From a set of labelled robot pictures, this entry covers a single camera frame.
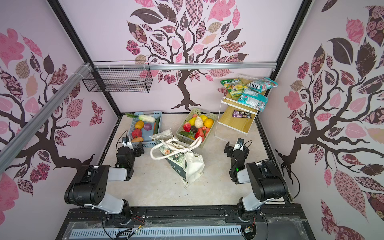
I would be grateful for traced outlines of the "cream canvas grocery bag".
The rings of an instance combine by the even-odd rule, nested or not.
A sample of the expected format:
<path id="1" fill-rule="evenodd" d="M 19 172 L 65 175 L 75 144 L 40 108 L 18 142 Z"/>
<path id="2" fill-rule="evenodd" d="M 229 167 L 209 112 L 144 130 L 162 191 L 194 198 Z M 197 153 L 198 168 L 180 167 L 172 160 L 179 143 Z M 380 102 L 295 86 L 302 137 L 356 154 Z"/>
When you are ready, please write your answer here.
<path id="1" fill-rule="evenodd" d="M 203 142 L 202 137 L 198 137 L 188 145 L 176 138 L 169 129 L 150 138 L 155 142 L 155 146 L 150 150 L 151 159 L 166 160 L 181 178 L 184 187 L 189 187 L 203 175 L 205 167 L 203 156 L 194 151 Z"/>

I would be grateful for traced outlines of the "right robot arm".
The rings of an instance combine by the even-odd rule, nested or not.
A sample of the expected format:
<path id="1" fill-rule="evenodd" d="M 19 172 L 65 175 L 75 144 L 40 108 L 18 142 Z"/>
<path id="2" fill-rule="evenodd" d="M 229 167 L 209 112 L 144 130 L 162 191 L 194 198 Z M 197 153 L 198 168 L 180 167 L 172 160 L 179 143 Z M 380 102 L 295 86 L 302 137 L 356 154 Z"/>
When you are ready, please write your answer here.
<path id="1" fill-rule="evenodd" d="M 231 159 L 229 176 L 237 185 L 251 184 L 252 191 L 240 198 L 238 210 L 241 214 L 259 210 L 263 205 L 288 195 L 289 190 L 280 170 L 271 160 L 246 163 L 249 147 L 244 139 L 234 146 L 227 143 L 224 153 Z"/>

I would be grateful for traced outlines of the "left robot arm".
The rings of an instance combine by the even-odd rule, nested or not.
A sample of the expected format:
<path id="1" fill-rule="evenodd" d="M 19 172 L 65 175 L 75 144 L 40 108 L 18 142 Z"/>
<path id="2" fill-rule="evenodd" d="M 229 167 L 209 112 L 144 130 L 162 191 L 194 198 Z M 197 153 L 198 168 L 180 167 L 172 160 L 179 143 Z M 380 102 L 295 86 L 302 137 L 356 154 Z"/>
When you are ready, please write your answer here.
<path id="1" fill-rule="evenodd" d="M 132 149 L 122 146 L 118 148 L 116 167 L 109 165 L 81 167 L 65 191 L 65 202 L 79 207 L 97 208 L 108 215 L 131 217 L 132 211 L 128 201 L 109 194 L 107 183 L 131 180 L 135 159 L 144 153 L 141 143 Z"/>

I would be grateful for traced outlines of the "yellow lemon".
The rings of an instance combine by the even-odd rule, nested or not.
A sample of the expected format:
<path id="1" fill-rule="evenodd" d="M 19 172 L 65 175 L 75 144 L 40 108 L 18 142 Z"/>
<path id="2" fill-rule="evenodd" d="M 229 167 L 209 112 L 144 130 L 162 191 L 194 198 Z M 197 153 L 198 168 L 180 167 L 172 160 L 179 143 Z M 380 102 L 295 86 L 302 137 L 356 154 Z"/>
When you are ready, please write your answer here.
<path id="1" fill-rule="evenodd" d="M 203 122 L 208 118 L 207 116 L 205 115 L 200 115 L 200 118 L 203 120 Z"/>

